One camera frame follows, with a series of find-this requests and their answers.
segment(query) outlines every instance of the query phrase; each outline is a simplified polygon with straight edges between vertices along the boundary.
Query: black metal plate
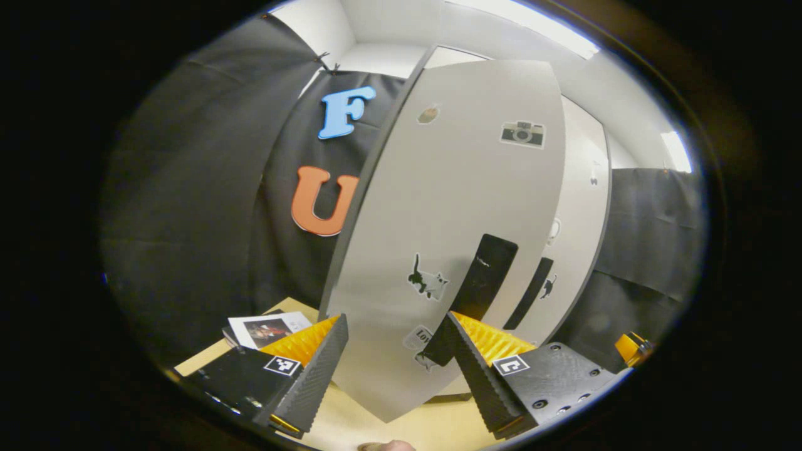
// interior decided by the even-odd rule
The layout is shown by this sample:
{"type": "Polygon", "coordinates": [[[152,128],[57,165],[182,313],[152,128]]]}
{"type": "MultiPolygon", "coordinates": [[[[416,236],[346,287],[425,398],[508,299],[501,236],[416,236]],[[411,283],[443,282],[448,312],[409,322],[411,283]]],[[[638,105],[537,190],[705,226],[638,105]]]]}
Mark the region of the black metal plate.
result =
{"type": "Polygon", "coordinates": [[[253,418],[265,406],[276,404],[303,371],[299,366],[292,376],[284,376],[264,369],[272,359],[247,347],[233,348],[185,380],[224,407],[253,418]]]}
{"type": "Polygon", "coordinates": [[[543,288],[543,284],[546,281],[546,276],[549,275],[552,264],[554,264],[554,261],[551,258],[541,258],[541,262],[537,265],[535,274],[532,276],[532,281],[529,282],[529,286],[527,286],[524,295],[521,296],[520,302],[515,307],[515,311],[509,316],[507,323],[504,324],[505,330],[509,331],[518,328],[518,324],[520,324],[520,321],[526,316],[529,308],[535,302],[537,294],[541,292],[541,288],[543,288]]]}
{"type": "MultiPolygon", "coordinates": [[[[517,252],[518,245],[514,242],[490,234],[482,235],[473,262],[448,310],[474,319],[482,319],[496,298],[504,278],[507,277],[517,252]]],[[[446,321],[448,313],[440,322],[429,344],[421,351],[421,354],[441,367],[446,366],[452,358],[451,351],[444,342],[446,321]]]]}
{"type": "Polygon", "coordinates": [[[270,414],[275,413],[292,426],[303,432],[309,432],[346,343],[348,343],[348,320],[343,313],[318,346],[304,372],[298,376],[276,408],[264,409],[253,420],[265,425],[269,423],[270,414]]]}
{"type": "Polygon", "coordinates": [[[514,360],[509,357],[493,366],[538,424],[593,396],[615,377],[563,343],[549,343],[517,357],[525,365],[509,364],[514,360]],[[504,363],[512,371],[506,376],[500,368],[504,363]]]}

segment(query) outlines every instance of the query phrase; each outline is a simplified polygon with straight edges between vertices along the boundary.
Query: black curtain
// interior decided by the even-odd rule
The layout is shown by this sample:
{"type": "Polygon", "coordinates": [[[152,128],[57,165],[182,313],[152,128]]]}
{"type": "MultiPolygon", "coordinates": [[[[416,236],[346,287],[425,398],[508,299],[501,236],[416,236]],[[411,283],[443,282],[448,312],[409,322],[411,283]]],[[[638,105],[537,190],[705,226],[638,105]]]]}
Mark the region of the black curtain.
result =
{"type": "Polygon", "coordinates": [[[337,178],[359,177],[379,129],[405,79],[358,71],[322,71],[293,108],[270,158],[256,211],[251,246],[251,285],[262,310],[291,296],[311,307],[320,306],[337,236],[321,237],[298,227],[291,214],[298,168],[315,166],[330,175],[318,193],[314,212],[328,218],[340,188],[337,178]],[[365,101],[354,131],[328,140],[318,139],[323,128],[325,95],[370,86],[376,97],[365,101]]]}
{"type": "Polygon", "coordinates": [[[174,365],[250,315],[248,251],[262,171],[321,66],[284,23],[243,22],[180,61],[111,155],[101,201],[108,282],[134,332],[174,365]]]}
{"type": "Polygon", "coordinates": [[[659,341],[691,301],[707,244],[698,174],[614,169],[598,260],[553,337],[610,371],[625,368],[622,333],[659,341]]]}

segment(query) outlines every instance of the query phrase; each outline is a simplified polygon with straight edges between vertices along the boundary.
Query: orange letter u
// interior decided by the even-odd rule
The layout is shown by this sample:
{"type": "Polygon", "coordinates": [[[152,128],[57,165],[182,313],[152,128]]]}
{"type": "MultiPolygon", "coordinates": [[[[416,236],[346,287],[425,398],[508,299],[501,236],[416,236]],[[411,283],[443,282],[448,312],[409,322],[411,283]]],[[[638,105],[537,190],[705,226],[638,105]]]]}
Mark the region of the orange letter u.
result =
{"type": "Polygon", "coordinates": [[[301,166],[298,168],[298,187],[293,197],[292,215],[298,227],[322,237],[331,237],[340,233],[346,221],[348,205],[354,197],[357,177],[340,176],[337,184],[340,185],[340,195],[334,213],[328,219],[321,219],[314,214],[314,203],[318,199],[320,187],[331,178],[331,175],[314,166],[301,166]]]}

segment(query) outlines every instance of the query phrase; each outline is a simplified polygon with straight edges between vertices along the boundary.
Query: white wall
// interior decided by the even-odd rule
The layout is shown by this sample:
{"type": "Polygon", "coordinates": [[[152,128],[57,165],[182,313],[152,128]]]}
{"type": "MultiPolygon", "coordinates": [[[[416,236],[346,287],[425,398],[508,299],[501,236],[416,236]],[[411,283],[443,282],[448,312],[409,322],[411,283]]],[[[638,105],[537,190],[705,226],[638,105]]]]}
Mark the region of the white wall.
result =
{"type": "Polygon", "coordinates": [[[271,14],[292,28],[316,54],[329,52],[323,57],[329,67],[334,67],[356,42],[340,0],[291,0],[271,14]]]}
{"type": "Polygon", "coordinates": [[[443,0],[342,0],[358,43],[429,47],[438,40],[443,0]]]}
{"type": "Polygon", "coordinates": [[[437,43],[491,59],[550,62],[562,93],[612,132],[637,166],[662,168],[665,161],[673,168],[660,137],[672,131],[671,122],[653,93],[608,51],[585,60],[534,30],[443,0],[342,1],[359,43],[437,43]]]}
{"type": "Polygon", "coordinates": [[[409,78],[426,47],[359,43],[339,61],[340,70],[365,71],[409,78]]]}
{"type": "Polygon", "coordinates": [[[431,69],[433,67],[447,66],[449,64],[470,63],[472,61],[484,61],[486,59],[487,58],[464,51],[438,46],[435,51],[431,53],[431,56],[426,61],[426,65],[423,68],[431,69]]]}
{"type": "Polygon", "coordinates": [[[610,167],[613,169],[639,168],[640,165],[629,151],[618,142],[618,139],[607,132],[607,147],[610,148],[610,167]]]}

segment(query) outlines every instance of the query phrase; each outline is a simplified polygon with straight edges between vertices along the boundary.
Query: letter f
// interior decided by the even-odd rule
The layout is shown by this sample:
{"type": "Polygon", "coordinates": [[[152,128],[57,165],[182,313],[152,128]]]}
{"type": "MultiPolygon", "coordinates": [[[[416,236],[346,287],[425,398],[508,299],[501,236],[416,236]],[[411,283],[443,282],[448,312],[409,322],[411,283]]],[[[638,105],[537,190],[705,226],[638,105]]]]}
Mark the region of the letter f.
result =
{"type": "Polygon", "coordinates": [[[352,120],[362,117],[365,112],[365,100],[375,97],[376,90],[370,86],[335,92],[323,97],[322,101],[326,103],[326,119],[323,123],[323,130],[318,133],[318,138],[327,140],[353,132],[354,126],[348,124],[347,116],[350,116],[352,120]]]}

